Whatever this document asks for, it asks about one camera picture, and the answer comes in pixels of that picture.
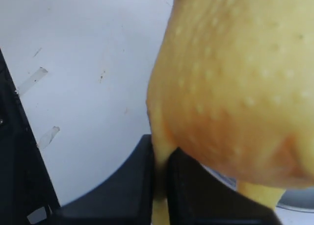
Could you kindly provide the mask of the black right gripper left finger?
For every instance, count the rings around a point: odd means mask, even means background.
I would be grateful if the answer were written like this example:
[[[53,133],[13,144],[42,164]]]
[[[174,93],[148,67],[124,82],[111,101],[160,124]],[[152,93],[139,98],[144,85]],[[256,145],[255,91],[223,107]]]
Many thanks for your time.
[[[54,212],[54,225],[149,225],[154,153],[149,134],[106,181]]]

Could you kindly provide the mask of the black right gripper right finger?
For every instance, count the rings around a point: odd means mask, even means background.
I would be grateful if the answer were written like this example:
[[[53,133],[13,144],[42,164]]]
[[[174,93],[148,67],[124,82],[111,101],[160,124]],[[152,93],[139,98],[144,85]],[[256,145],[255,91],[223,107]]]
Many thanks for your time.
[[[230,189],[176,149],[167,170],[172,225],[281,225],[275,212]]]

